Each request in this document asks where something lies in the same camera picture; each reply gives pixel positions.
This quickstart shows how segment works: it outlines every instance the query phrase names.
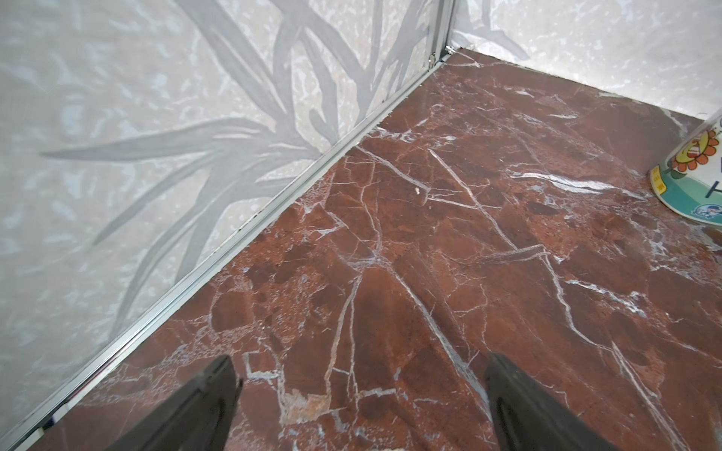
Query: marble floor tile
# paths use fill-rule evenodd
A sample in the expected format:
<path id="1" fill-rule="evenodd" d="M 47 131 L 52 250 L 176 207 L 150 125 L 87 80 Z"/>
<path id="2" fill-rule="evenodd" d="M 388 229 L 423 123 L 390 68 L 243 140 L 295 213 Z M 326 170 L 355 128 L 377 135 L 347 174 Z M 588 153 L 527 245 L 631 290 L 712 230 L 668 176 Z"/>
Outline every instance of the marble floor tile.
<path id="1" fill-rule="evenodd" d="M 229 354 L 228 450 L 493 450 L 497 351 L 623 450 L 719 450 L 722 232 L 645 176 L 696 125 L 461 51 L 33 449 Z"/>

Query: paper cup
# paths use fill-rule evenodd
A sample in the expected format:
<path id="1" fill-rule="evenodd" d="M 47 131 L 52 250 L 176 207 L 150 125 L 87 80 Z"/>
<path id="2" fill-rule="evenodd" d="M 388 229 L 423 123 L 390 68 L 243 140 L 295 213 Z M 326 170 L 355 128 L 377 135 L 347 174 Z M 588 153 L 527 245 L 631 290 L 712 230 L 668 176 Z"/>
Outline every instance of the paper cup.
<path id="1" fill-rule="evenodd" d="M 722 227 L 722 109 L 649 172 L 654 193 L 676 213 Z"/>

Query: gray leaf pattern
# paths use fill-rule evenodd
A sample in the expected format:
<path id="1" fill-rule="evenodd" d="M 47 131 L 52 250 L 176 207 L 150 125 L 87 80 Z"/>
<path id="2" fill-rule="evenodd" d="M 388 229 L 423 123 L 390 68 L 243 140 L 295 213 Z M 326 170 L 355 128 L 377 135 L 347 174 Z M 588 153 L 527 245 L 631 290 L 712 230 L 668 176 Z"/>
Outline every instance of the gray leaf pattern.
<path id="1" fill-rule="evenodd" d="M 264 180 L 262 177 L 265 174 L 291 162 L 320 157 L 321 152 L 297 130 L 292 93 L 292 48 L 295 45 L 303 47 L 320 85 L 321 111 L 312 109 L 308 120 L 333 145 L 341 137 L 339 93 L 316 42 L 331 53 L 355 83 L 358 124 L 369 114 L 387 72 L 391 72 L 387 96 L 399 89 L 406 80 L 412 53 L 428 34 L 428 25 L 422 23 L 422 14 L 431 3 L 430 0 L 410 2 L 396 41 L 383 61 L 379 61 L 383 1 L 374 0 L 370 57 L 363 66 L 339 31 L 314 11 L 306 0 L 271 0 L 283 14 L 283 20 L 277 30 L 272 65 L 269 68 L 217 1 L 175 2 L 210 44 L 220 66 L 253 103 L 275 121 L 276 126 L 271 130 L 251 119 L 223 118 L 100 146 L 43 154 L 51 159 L 92 162 L 137 162 L 199 155 L 152 186 L 110 221 L 98 233 L 94 245 L 128 224 L 152 201 L 183 180 L 198 171 L 209 171 L 192 207 L 155 240 L 142 258 L 116 313 L 111 338 L 127 326 L 134 300 L 144 283 L 182 238 L 190 235 L 176 281 L 198 264 L 205 244 L 228 206 L 242 200 L 273 197 L 292 182 L 292 178 Z"/>
<path id="2" fill-rule="evenodd" d="M 492 0 L 480 1 L 482 19 L 480 21 L 472 22 L 471 12 L 469 11 L 469 0 L 457 0 L 456 13 L 452 24 L 451 40 L 460 47 L 469 47 L 472 42 L 466 36 L 471 35 L 504 47 L 520 60 L 529 59 L 529 55 L 521 47 L 521 45 L 515 43 L 502 30 L 492 29 Z"/>

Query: cartoon figure print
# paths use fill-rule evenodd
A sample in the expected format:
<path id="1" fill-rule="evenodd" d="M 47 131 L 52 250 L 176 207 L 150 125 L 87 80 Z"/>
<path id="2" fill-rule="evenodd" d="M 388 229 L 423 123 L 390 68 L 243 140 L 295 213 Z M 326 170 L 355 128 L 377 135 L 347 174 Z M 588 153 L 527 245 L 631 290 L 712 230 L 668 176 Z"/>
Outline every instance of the cartoon figure print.
<path id="1" fill-rule="evenodd" d="M 716 131 L 705 130 L 697 138 L 690 139 L 690 142 L 669 160 L 668 166 L 676 171 L 686 172 L 697 169 L 697 165 L 706 165 L 710 161 L 709 157 L 717 152 L 715 146 L 720 144 L 716 136 Z"/>
<path id="2" fill-rule="evenodd" d="M 712 219 L 715 216 L 722 214 L 722 205 L 715 203 L 706 203 L 705 205 L 698 206 L 693 212 L 695 216 L 699 216 L 706 219 Z"/>

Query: wall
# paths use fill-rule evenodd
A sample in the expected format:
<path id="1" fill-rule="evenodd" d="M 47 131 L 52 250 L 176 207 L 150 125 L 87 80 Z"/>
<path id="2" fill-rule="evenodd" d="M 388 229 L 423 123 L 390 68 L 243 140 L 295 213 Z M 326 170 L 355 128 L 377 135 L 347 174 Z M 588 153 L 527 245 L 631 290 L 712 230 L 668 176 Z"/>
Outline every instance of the wall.
<path id="1" fill-rule="evenodd" d="M 458 0 L 452 44 L 705 118 L 722 107 L 719 0 Z"/>
<path id="2" fill-rule="evenodd" d="M 0 9 L 3 434 L 424 69 L 432 4 Z"/>

